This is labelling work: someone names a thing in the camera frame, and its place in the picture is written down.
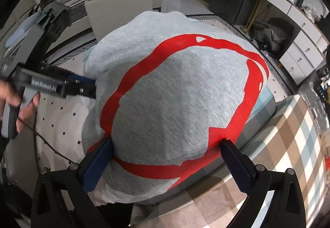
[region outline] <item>human hand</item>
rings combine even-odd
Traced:
[[[17,107],[21,102],[21,98],[14,91],[10,83],[0,81],[0,119],[2,121],[3,109],[5,101],[10,105]],[[28,122],[33,116],[34,109],[39,105],[40,102],[40,93],[37,93],[30,104],[26,108],[22,108],[19,112],[19,118],[24,122]],[[21,132],[24,128],[24,124],[17,119],[16,121],[17,132]]]

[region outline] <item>blue pillow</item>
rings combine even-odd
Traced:
[[[41,11],[36,12],[32,16],[29,16],[25,19],[22,24],[15,30],[13,35],[9,37],[6,42],[6,48],[9,48],[19,37],[21,37],[29,28],[33,26],[33,24],[38,20],[41,15]]]

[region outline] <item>trash bag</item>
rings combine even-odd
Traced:
[[[279,59],[291,44],[293,26],[282,18],[272,17],[267,23],[256,20],[249,34],[257,41],[260,50]]]

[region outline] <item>dresser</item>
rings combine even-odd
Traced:
[[[291,1],[266,0],[290,17],[300,32],[280,58],[283,67],[300,84],[325,59],[323,52],[329,41],[319,28]]]

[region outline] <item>red print on fabric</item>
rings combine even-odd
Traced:
[[[202,37],[204,40],[198,42],[196,40],[197,37]],[[230,139],[233,143],[236,142],[263,85],[263,75],[257,63],[264,69],[267,78],[269,77],[267,65],[261,56],[257,53],[246,51],[238,44],[223,39],[214,39],[206,35],[183,34],[169,38],[159,44],[149,56],[126,72],[118,89],[105,103],[101,112],[100,125],[105,131],[104,137],[110,137],[113,120],[119,108],[121,97],[131,90],[142,76],[155,70],[169,56],[196,45],[214,49],[229,49],[248,58],[246,65],[249,75],[244,87],[244,98],[242,103],[237,107],[228,126],[226,128],[209,127],[208,147],[204,156],[195,160],[186,160],[181,165],[138,165],[125,162],[113,156],[113,160],[123,169],[134,175],[151,179],[179,178],[171,188],[218,158],[220,156],[219,142],[222,139]],[[88,152],[93,151],[101,141],[92,145]]]

